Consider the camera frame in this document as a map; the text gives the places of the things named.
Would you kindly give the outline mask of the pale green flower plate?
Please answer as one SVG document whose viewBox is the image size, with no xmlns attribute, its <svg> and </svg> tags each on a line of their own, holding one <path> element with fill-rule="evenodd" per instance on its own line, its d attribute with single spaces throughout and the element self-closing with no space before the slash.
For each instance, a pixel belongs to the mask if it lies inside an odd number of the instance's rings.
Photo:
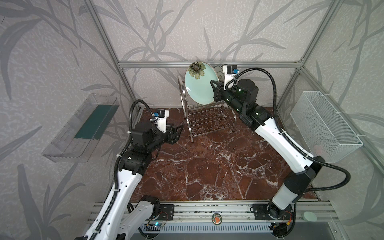
<svg viewBox="0 0 384 240">
<path fill-rule="evenodd" d="M 193 62 L 185 74 L 185 88 L 189 96 L 200 105 L 208 105 L 214 101 L 211 80 L 217 81 L 215 70 L 204 62 Z"/>
</svg>

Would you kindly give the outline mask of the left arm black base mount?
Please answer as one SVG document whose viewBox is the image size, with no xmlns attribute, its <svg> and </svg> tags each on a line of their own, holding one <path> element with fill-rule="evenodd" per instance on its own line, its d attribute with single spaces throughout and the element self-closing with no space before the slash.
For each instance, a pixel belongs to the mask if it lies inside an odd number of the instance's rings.
<svg viewBox="0 0 384 240">
<path fill-rule="evenodd" d="M 173 204 L 156 204 L 149 220 L 172 221 L 175 213 Z"/>
</svg>

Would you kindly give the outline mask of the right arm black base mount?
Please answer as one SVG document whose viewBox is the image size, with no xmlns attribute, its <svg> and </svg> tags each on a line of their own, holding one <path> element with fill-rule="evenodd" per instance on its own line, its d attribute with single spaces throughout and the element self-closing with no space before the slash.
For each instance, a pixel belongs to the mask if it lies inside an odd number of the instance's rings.
<svg viewBox="0 0 384 240">
<path fill-rule="evenodd" d="M 250 211 L 254 214 L 255 220 L 265 221 L 290 221 L 295 213 L 292 205 L 288 205 L 285 210 L 280 210 L 269 204 L 252 204 Z"/>
</svg>

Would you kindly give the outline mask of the white plate thin teal rim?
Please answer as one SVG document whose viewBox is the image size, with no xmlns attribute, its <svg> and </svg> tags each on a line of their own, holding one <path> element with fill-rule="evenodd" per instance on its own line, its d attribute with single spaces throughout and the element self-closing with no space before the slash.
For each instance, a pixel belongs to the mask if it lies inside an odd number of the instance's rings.
<svg viewBox="0 0 384 240">
<path fill-rule="evenodd" d="M 216 72 L 218 81 L 221 83 L 224 83 L 225 82 L 225 74 L 223 72 L 223 68 L 221 66 L 215 66 L 214 70 Z"/>
</svg>

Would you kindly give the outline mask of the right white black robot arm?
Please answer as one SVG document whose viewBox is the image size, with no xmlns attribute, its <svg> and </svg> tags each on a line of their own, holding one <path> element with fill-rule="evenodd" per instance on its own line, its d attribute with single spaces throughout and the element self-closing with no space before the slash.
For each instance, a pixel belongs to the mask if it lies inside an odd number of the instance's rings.
<svg viewBox="0 0 384 240">
<path fill-rule="evenodd" d="M 298 145 L 279 124 L 277 114 L 277 87 L 273 76 L 262 68 L 249 68 L 242 72 L 236 65 L 223 65 L 224 80 L 210 82 L 214 92 L 214 101 L 224 101 L 239 114 L 240 120 L 253 132 L 266 140 L 286 161 L 291 173 L 285 179 L 278 192 L 272 197 L 267 211 L 272 219 L 282 217 L 288 206 L 295 204 L 305 193 L 330 191 L 345 186 L 351 180 L 351 174 L 344 168 L 328 164 L 321 156 L 313 156 Z M 273 112 L 256 103 L 258 87 L 242 75 L 258 71 L 264 73 L 273 86 Z M 322 167 L 327 167 L 345 174 L 341 183 L 330 187 L 310 188 L 310 184 Z"/>
</svg>

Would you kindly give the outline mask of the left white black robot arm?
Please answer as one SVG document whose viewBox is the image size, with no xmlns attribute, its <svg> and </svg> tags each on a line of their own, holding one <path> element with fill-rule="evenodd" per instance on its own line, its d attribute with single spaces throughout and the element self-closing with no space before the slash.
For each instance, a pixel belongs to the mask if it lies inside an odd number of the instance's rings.
<svg viewBox="0 0 384 240">
<path fill-rule="evenodd" d="M 151 120 L 133 124 L 133 112 L 137 104 L 143 104 L 151 114 Z M 156 218 L 160 212 L 160 201 L 156 197 L 144 196 L 136 207 L 124 217 L 131 197 L 141 182 L 148 166 L 153 161 L 152 153 L 163 144 L 178 142 L 183 126 L 167 124 L 169 111 L 152 112 L 143 100 L 132 103 L 129 115 L 129 138 L 117 155 L 114 166 L 114 185 L 93 224 L 82 240 L 129 240 L 146 220 Z"/>
</svg>

